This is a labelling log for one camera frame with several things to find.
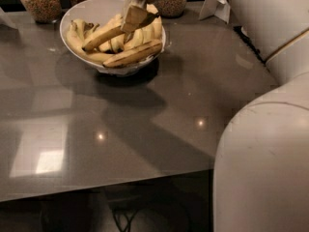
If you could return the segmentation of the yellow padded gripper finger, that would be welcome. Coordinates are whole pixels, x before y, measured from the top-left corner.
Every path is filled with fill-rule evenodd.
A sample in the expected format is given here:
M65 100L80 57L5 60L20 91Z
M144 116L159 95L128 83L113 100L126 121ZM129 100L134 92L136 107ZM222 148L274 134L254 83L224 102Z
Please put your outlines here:
M128 4L123 9L121 30L131 33L148 24L148 10L145 4Z

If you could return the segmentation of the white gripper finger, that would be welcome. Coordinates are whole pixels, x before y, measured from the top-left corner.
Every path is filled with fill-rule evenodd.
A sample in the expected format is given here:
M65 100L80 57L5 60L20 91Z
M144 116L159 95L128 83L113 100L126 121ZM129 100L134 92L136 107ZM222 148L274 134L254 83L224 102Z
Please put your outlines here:
M123 20L128 20L131 18L132 13L134 12L134 5L136 0L125 0L123 6Z

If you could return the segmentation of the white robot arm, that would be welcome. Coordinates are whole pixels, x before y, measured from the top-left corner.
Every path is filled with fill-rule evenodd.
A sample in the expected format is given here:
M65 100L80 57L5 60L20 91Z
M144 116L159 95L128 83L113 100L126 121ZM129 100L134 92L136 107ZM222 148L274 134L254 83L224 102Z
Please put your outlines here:
M235 15L279 83L220 138L213 232L309 232L309 0L205 0L211 15Z

